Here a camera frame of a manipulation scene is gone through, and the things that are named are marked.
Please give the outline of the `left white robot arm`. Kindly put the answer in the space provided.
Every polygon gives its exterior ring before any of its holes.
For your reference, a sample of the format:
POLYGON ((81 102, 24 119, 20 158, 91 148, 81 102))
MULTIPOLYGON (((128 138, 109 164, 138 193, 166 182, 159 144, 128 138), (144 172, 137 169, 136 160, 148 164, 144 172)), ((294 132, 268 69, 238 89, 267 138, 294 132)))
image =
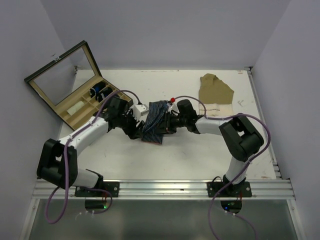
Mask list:
POLYGON ((107 106, 71 134, 48 139, 42 148, 36 175, 39 179, 67 190, 86 188, 92 196, 103 193, 103 176, 78 166, 78 157, 90 144, 115 128, 120 128, 131 139, 142 137, 144 122, 140 118, 149 112, 147 105, 129 103, 119 97, 107 101, 107 106))

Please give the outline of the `navy striped underwear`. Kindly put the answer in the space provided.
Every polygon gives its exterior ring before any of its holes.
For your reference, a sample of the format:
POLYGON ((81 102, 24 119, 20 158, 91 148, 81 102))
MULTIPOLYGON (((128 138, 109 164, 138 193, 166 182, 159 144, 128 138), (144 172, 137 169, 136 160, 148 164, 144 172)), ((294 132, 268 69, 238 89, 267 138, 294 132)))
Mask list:
POLYGON ((141 141, 144 143, 161 145, 163 142, 163 135, 157 134, 155 131, 168 110, 168 101, 160 100, 149 102, 148 107, 149 112, 142 129, 141 141))

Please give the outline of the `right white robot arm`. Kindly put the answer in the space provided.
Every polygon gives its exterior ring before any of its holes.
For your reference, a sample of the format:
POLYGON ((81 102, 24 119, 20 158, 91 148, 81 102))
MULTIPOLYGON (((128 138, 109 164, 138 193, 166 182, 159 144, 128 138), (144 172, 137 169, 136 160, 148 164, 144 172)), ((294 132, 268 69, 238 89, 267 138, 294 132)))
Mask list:
POLYGON ((222 136, 231 160, 222 178, 221 188, 227 196, 235 196, 245 184, 250 160, 264 144, 262 135, 244 114, 237 114, 226 120, 211 119, 197 114, 187 99, 179 101, 176 106, 178 111, 168 110, 155 128, 155 133, 174 134, 177 128, 185 127, 198 135, 222 136))

